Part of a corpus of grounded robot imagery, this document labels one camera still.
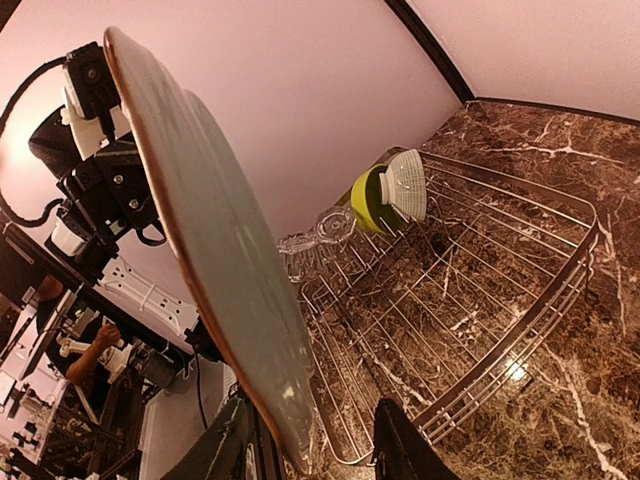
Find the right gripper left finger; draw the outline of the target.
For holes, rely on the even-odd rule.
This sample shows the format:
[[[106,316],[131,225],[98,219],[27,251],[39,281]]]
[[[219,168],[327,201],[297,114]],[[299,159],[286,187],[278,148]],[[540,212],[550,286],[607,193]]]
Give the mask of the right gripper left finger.
[[[162,480],[258,479],[255,422],[248,401],[226,402],[212,425]]]

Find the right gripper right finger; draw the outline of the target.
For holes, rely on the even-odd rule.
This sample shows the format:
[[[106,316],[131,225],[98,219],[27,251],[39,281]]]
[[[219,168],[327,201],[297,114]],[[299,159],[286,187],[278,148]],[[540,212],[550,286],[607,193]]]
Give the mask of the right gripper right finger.
[[[448,478],[448,468],[389,398],[375,409],[373,457],[376,479]]]

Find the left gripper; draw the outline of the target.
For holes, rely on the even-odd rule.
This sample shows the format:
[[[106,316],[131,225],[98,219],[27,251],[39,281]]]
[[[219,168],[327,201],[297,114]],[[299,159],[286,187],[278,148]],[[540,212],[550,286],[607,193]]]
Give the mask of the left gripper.
[[[127,232],[151,247],[165,243],[137,145],[119,139],[83,160],[75,148],[55,154],[56,186],[65,195],[56,216],[74,235],[108,250]]]

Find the pale green plate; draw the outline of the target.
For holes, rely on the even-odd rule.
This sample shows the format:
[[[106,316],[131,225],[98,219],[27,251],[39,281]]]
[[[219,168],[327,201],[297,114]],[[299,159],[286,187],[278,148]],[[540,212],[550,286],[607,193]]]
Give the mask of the pale green plate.
[[[254,191],[204,102],[117,27],[105,56],[168,242],[207,332],[300,473],[312,469],[315,363]]]

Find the clear ribbed glass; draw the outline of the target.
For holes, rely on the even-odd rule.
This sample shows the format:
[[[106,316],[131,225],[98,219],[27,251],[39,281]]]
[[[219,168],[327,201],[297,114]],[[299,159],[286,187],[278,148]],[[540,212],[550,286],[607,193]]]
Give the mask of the clear ribbed glass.
[[[278,242],[280,259],[292,283],[303,283],[319,274],[322,266],[319,245],[313,232],[289,235]]]

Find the clear faceted glass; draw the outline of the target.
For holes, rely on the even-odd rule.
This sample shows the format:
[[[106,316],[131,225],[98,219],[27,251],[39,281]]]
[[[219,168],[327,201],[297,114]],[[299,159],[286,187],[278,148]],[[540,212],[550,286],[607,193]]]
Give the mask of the clear faceted glass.
[[[354,232],[356,218],[349,206],[333,206],[321,213],[314,230],[320,243],[336,245]]]

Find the lime green bowl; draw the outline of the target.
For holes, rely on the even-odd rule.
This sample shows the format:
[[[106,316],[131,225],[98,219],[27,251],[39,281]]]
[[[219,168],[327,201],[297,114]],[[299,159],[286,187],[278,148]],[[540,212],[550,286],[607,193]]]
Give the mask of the lime green bowl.
[[[374,165],[356,179],[350,193],[351,210],[359,226],[381,235],[395,234],[406,227],[396,211],[382,203],[380,175],[386,170],[384,164]]]

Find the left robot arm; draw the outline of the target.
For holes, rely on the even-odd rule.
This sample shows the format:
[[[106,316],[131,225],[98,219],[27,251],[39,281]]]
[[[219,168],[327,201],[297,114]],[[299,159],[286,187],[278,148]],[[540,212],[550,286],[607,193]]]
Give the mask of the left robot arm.
[[[118,242],[135,233],[145,246],[166,243],[138,149],[131,133],[83,159],[63,107],[31,135],[31,152],[52,172],[63,195],[47,247],[93,285],[133,303],[209,361],[222,355],[197,307],[161,288],[123,259]]]

